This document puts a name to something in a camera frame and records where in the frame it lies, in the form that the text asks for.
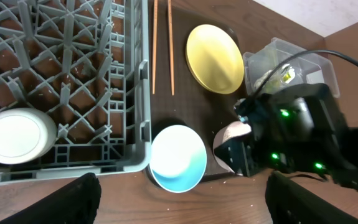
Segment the white pink bowl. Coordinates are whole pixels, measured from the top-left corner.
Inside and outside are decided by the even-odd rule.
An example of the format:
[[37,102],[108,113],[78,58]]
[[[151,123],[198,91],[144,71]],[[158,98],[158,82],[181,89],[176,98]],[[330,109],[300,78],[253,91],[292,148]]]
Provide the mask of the white pink bowl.
[[234,121],[228,126],[222,128],[214,137],[213,141],[213,153],[216,152],[216,149],[229,139],[234,137],[243,136],[249,134],[252,131],[252,128],[249,124],[244,124],[240,121]]

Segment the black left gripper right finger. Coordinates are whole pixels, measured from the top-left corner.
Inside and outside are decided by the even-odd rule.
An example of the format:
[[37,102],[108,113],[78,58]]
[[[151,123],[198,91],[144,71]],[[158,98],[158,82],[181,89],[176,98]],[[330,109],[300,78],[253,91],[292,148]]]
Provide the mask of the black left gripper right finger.
[[265,202],[273,223],[358,224],[357,218],[279,172],[272,172],[267,180]]

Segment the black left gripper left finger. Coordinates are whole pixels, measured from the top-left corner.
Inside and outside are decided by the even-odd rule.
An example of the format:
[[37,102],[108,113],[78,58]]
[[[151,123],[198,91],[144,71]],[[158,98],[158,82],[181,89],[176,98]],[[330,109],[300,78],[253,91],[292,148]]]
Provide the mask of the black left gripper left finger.
[[100,181],[86,173],[42,200],[0,221],[8,223],[92,224],[101,199]]

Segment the green orange snack wrapper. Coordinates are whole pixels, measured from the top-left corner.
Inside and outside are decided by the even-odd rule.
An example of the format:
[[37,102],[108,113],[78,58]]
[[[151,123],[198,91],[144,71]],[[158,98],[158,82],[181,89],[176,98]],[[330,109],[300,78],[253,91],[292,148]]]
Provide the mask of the green orange snack wrapper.
[[296,76],[295,69],[289,64],[284,64],[281,69],[272,76],[273,81],[280,85],[287,85],[294,80]]

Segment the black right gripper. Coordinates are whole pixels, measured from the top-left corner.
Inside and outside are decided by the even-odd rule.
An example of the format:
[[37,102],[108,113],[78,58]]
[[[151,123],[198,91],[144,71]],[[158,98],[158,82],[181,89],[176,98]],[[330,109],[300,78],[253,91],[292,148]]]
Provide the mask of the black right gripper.
[[250,97],[235,107],[250,132],[228,139],[214,156],[250,177],[263,168],[323,175],[355,170],[346,156],[351,131],[326,84],[300,84]]

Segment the white napkin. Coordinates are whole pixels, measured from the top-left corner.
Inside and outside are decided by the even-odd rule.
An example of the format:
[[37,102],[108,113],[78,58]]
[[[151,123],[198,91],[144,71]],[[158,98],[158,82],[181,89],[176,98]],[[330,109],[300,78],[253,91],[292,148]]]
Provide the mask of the white napkin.
[[[264,75],[262,75],[262,77],[257,79],[253,85],[254,89],[257,90],[268,75],[269,75],[269,73],[266,72]],[[273,75],[267,81],[267,83],[263,86],[261,92],[262,93],[274,93],[275,91],[277,91],[279,89],[279,87],[280,87],[280,81],[276,75]]]

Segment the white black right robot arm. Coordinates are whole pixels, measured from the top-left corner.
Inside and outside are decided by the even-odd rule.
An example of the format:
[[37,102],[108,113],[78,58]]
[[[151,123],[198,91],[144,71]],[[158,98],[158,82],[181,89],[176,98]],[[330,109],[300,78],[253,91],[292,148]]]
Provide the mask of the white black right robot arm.
[[271,168],[285,174],[330,175],[358,191],[358,128],[350,128],[326,84],[300,84],[263,93],[234,106],[250,126],[214,148],[214,156],[237,175]]

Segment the white cup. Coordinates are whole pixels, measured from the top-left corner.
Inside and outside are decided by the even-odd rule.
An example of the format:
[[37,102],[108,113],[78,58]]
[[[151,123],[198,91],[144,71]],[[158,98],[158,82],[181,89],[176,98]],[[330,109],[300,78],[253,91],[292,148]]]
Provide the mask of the white cup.
[[57,127],[46,113],[32,108],[0,112],[0,163],[22,164],[47,153]]

